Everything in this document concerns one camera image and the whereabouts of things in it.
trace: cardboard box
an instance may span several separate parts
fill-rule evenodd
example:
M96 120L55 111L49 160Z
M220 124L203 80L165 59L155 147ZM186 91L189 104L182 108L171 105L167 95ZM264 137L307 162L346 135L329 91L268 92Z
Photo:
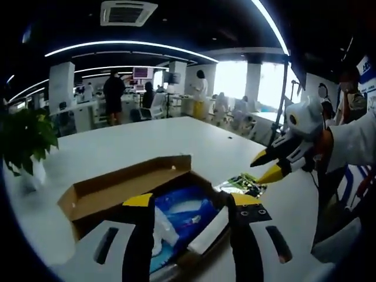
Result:
M75 240L79 240L93 230L103 220L111 220L118 212L119 206L127 199L153 193L158 197L172 188L187 187L196 184L200 186L212 200L214 206L222 209L218 216L222 224L210 224L210 233L216 238L210 238L204 230L200 235L205 241L200 245L200 235L193 240L192 248L188 248L176 261L179 267L187 267L202 261L202 257L228 235L226 194L213 190L210 182L191 171L191 156L157 157L131 167L110 172L92 179L73 184L58 201L58 205L72 225ZM197 246L205 246L199 253L194 250Z

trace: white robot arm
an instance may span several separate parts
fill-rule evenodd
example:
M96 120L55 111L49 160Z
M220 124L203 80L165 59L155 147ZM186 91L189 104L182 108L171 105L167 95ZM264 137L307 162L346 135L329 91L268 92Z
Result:
M323 107L318 98L286 108L286 134L260 152L251 164L251 167L259 166L279 159L279 162L259 179L260 183L276 182L303 167L307 159L312 159L314 142L324 129L322 112Z

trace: cardboard box lid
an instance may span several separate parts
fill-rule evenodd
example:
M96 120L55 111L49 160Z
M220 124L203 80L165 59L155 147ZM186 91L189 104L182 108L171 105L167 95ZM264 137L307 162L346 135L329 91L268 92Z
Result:
M73 184L58 205L73 221L121 204L191 170L191 156L157 157Z

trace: hand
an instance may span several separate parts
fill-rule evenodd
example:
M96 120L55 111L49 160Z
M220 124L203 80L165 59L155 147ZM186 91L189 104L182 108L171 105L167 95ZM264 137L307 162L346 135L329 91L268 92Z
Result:
M370 185L370 181L367 178L363 179L363 181L358 186L358 190L356 192L356 195L359 198L362 198L366 189L369 187L369 185Z

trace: green circuit board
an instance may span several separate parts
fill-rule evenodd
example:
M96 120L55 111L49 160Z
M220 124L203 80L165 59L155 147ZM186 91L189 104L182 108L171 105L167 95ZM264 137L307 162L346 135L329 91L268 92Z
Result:
M249 194L260 197L266 191L267 185L258 184L256 178L248 173L241 173L214 187L217 191L227 193Z

